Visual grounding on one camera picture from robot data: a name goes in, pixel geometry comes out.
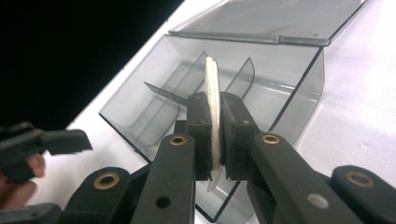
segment white table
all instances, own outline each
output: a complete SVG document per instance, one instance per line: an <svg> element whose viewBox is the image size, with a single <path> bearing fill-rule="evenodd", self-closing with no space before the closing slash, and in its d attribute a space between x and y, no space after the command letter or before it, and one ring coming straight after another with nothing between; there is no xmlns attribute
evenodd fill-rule
<svg viewBox="0 0 396 224"><path fill-rule="evenodd" d="M77 156L46 154L47 174L35 180L38 191L29 204L57 203L64 208L83 179L93 171L116 166L132 173L146 164L98 112L163 34L214 3L184 2L87 105L68 129L84 130L93 151ZM396 187L394 8L393 0L372 1L324 50L323 94L294 146L314 169L325 175L330 175L337 166L354 164L371 170ZM195 223L208 223L199 212L195 216ZM257 223L257 218L253 217L249 223Z"/></svg>

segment black background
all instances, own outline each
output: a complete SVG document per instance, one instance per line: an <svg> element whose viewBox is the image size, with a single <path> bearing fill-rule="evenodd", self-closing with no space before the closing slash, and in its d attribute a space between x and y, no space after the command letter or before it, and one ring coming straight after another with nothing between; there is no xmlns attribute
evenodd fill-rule
<svg viewBox="0 0 396 224"><path fill-rule="evenodd" d="M181 0L0 4L0 125L65 128Z"/></svg>

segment box lid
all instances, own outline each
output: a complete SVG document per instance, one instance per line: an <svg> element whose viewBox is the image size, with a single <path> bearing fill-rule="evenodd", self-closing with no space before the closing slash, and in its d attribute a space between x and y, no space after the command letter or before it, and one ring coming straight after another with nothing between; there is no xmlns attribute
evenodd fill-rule
<svg viewBox="0 0 396 224"><path fill-rule="evenodd" d="M226 0L171 35L254 43L328 46L369 0Z"/></svg>

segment transparent lid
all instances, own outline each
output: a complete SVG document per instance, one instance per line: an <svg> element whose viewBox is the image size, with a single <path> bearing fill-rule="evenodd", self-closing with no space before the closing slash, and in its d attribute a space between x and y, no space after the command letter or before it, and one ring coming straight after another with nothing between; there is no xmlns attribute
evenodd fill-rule
<svg viewBox="0 0 396 224"><path fill-rule="evenodd" d="M169 31L184 37L328 46L365 0L228 0Z"/></svg>

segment human hand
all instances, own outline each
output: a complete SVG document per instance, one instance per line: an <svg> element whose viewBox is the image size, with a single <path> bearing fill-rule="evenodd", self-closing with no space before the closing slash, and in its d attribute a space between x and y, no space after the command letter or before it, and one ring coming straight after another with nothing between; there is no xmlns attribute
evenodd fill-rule
<svg viewBox="0 0 396 224"><path fill-rule="evenodd" d="M36 177L42 177L45 174L46 162L44 157L36 153L26 158L27 164L32 168ZM16 185L8 182L8 178L0 173L0 209L15 209L22 207L35 192L36 184L32 181L26 181L23 184Z"/></svg>

